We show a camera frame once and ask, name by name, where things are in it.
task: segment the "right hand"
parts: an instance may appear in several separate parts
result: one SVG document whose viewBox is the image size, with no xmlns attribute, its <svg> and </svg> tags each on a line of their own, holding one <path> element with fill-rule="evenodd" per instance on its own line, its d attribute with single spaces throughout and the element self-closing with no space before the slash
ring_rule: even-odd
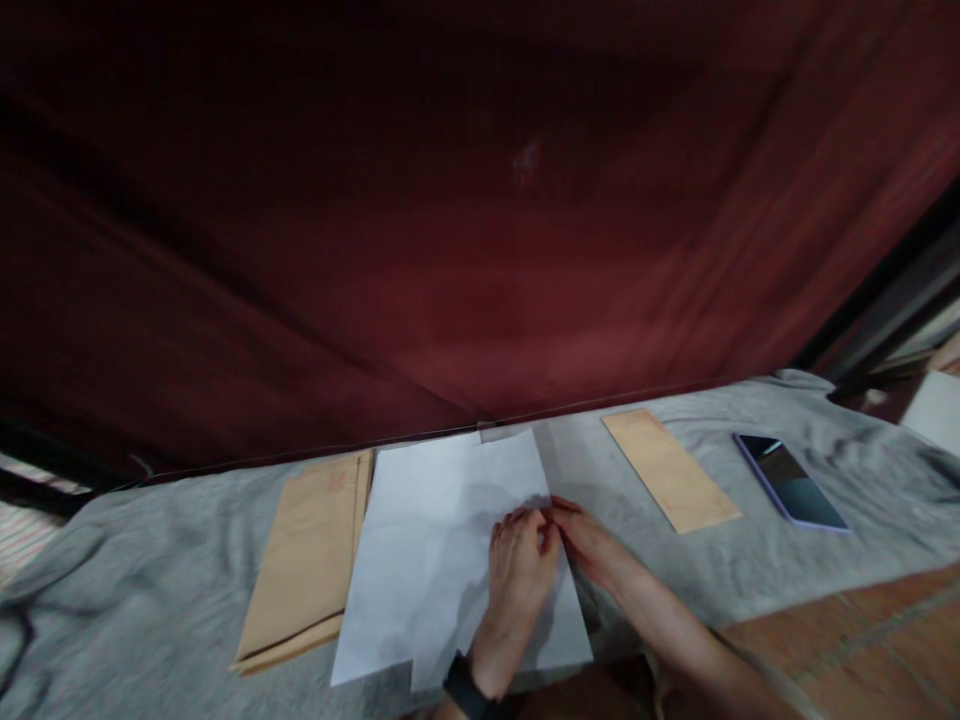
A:
<svg viewBox="0 0 960 720">
<path fill-rule="evenodd" d="M 567 552 L 587 577 L 611 595 L 629 579 L 637 561 L 590 513 L 565 498 L 552 495 L 546 518 L 560 528 Z"/>
</svg>

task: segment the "phone screen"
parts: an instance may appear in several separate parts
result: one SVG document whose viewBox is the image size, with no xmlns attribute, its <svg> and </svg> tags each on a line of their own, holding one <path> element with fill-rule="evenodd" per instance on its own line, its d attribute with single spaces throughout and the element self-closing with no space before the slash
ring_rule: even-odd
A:
<svg viewBox="0 0 960 720">
<path fill-rule="evenodd" d="M 743 446 L 794 520 L 848 529 L 817 484 L 776 438 L 741 435 Z"/>
</svg>

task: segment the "tile grout line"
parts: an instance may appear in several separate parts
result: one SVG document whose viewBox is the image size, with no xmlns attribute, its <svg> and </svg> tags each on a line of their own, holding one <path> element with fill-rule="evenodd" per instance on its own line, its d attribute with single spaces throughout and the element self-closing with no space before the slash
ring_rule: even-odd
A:
<svg viewBox="0 0 960 720">
<path fill-rule="evenodd" d="M 923 677 L 923 675 L 914 670 L 913 666 L 908 663 L 900 653 L 890 647 L 886 640 L 880 640 L 877 642 L 877 644 L 893 656 L 893 659 L 900 665 L 900 667 L 907 671 L 910 677 L 912 677 L 917 685 L 919 685 L 920 688 L 927 694 L 927 697 L 936 702 L 938 705 L 942 706 L 945 710 L 948 710 L 953 717 L 960 718 L 960 712 L 957 712 L 956 708 L 953 707 L 953 703 L 941 695 L 940 692 L 933 687 L 925 677 Z"/>
<path fill-rule="evenodd" d="M 853 609 L 850 601 L 843 596 L 843 593 L 836 593 L 835 597 L 839 599 L 840 602 L 843 603 L 844 607 L 853 612 L 862 622 L 867 622 L 860 613 Z M 793 678 L 794 682 L 801 683 L 819 675 L 824 670 L 839 664 L 847 655 L 856 652 L 857 650 L 862 650 L 874 642 L 882 641 L 883 638 L 902 625 L 906 625 L 908 622 L 915 620 L 924 613 L 943 607 L 944 605 L 947 605 L 958 598 L 960 598 L 960 581 L 954 583 L 946 590 L 942 590 L 935 595 L 911 605 L 909 608 L 901 613 L 897 613 L 889 620 L 885 620 L 879 625 L 869 628 L 860 637 L 855 638 L 850 642 L 841 643 L 840 647 L 836 650 L 823 653 L 820 655 L 820 657 L 814 660 L 808 668 L 797 673 L 797 675 L 795 675 Z"/>
</svg>

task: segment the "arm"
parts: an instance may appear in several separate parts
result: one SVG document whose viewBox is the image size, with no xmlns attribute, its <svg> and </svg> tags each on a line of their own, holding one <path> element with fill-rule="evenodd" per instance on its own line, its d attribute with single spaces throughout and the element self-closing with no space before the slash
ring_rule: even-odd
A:
<svg viewBox="0 0 960 720">
<path fill-rule="evenodd" d="M 610 593 L 684 693 L 724 718 L 799 718 L 741 658 L 575 503 L 553 498 L 545 511 L 587 576 Z"/>
<path fill-rule="evenodd" d="M 490 605 L 467 655 L 474 684 L 490 700 L 507 694 L 550 594 L 559 553 L 560 532 L 539 510 L 517 510 L 493 527 Z M 465 720 L 446 696 L 434 718 Z"/>
</svg>

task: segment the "black metal frame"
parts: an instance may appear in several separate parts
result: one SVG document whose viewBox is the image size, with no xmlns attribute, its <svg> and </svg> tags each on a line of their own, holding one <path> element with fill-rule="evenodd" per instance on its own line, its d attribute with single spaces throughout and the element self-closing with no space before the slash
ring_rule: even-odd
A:
<svg viewBox="0 0 960 720">
<path fill-rule="evenodd" d="M 72 495 L 0 469 L 0 501 L 53 515 L 72 517 L 93 498 L 131 482 L 99 461 L 2 417 L 0 453 L 90 488 L 90 492 Z"/>
<path fill-rule="evenodd" d="M 0 502 L 42 510 L 52 515 L 73 517 L 99 493 L 86 492 L 77 495 L 27 480 L 19 475 L 0 469 Z"/>
<path fill-rule="evenodd" d="M 824 324 L 792 363 L 854 389 L 960 297 L 960 178 Z"/>
</svg>

